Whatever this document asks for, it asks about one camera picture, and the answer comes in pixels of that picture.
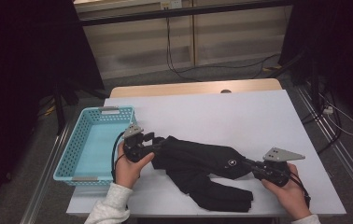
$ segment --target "white table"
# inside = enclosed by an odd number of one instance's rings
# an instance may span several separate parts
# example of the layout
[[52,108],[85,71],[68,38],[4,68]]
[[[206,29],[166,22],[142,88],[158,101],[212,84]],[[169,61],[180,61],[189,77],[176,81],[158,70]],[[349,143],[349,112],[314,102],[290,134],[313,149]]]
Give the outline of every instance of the white table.
[[[145,96],[107,99],[105,105],[132,105],[145,133],[173,135],[182,140],[229,146],[255,161],[271,147],[305,155],[292,161],[307,188],[311,211],[321,216],[346,213],[331,180],[304,130],[285,91],[253,91],[227,94]],[[212,212],[200,208],[174,185],[165,171],[146,166],[128,203],[134,217],[282,217],[286,215],[275,196],[252,174],[237,180],[214,177],[213,181],[254,195],[248,213]],[[76,187],[68,214],[87,216],[107,187]]]

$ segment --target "black fabric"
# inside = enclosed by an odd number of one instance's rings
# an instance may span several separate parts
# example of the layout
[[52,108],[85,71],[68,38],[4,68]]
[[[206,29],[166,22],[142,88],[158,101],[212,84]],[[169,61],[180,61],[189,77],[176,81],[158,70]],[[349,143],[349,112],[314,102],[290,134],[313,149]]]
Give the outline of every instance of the black fabric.
[[247,212],[252,192],[212,182],[209,174],[236,179],[248,174],[245,157],[231,147],[178,140],[169,136],[153,159],[155,169],[164,169],[176,186],[200,206],[211,211]]

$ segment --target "hand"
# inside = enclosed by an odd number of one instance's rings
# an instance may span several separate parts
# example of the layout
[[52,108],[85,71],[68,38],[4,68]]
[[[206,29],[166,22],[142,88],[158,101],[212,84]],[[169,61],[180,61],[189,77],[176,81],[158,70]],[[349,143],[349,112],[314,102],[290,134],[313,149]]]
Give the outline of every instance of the hand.
[[[298,175],[298,170],[295,165],[288,163],[288,167],[291,172]],[[293,181],[290,180],[287,185],[282,188],[265,179],[263,179],[261,183],[265,188],[275,194],[281,205],[295,220],[311,216],[311,212],[305,204],[302,189]]]
[[149,153],[138,162],[132,162],[124,155],[124,141],[118,145],[118,163],[116,164],[116,184],[132,189],[139,178],[142,168],[154,158],[154,153]]

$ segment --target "light blue plastic basket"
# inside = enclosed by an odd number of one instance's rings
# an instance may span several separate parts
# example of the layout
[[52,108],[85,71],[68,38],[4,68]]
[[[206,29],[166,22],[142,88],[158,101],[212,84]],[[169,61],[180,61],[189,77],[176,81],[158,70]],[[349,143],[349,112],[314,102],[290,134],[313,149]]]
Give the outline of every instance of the light blue plastic basket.
[[91,107],[81,111],[53,178],[71,186],[109,185],[116,138],[136,124],[131,106]]

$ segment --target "wooden panel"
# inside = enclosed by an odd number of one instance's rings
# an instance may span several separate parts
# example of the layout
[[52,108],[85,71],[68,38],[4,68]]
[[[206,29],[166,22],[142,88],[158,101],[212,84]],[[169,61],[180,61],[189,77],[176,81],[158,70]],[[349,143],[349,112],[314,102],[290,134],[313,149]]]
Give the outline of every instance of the wooden panel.
[[[251,2],[196,0],[198,7]],[[264,58],[281,51],[290,7],[195,16],[196,64]]]
[[177,83],[148,86],[117,87],[110,97],[161,96],[196,93],[218,93],[223,90],[242,91],[277,91],[282,90],[277,79],[250,79],[215,82]]
[[[101,16],[126,15],[138,12],[160,10],[159,1],[113,1],[128,2],[127,7],[110,8],[78,13],[81,19]],[[183,1],[188,7],[189,1]],[[175,68],[193,66],[191,60],[191,17],[170,19],[170,42]],[[167,23],[166,19],[129,21],[84,27],[92,53],[102,79],[128,77],[137,74],[168,70],[167,65]]]

